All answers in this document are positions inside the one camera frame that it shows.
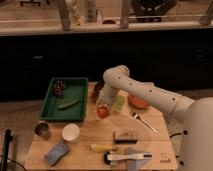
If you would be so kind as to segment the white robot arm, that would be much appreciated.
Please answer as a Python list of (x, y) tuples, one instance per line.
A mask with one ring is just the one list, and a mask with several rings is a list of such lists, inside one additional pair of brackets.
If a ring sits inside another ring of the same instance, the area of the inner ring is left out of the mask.
[(213, 171), (213, 97), (193, 100), (129, 77), (119, 65), (103, 73), (105, 82), (98, 102), (111, 107), (120, 90), (141, 98), (183, 124), (178, 171)]

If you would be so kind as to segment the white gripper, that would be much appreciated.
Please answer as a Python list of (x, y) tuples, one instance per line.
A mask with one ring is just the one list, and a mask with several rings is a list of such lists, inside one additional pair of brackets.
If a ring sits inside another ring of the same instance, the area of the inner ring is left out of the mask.
[(97, 104), (96, 104), (96, 112), (99, 113), (101, 109), (101, 104), (107, 105), (107, 110), (110, 115), (114, 114), (113, 110), (113, 103), (115, 102), (116, 96), (109, 94), (109, 93), (104, 93), (101, 91), (98, 96)]

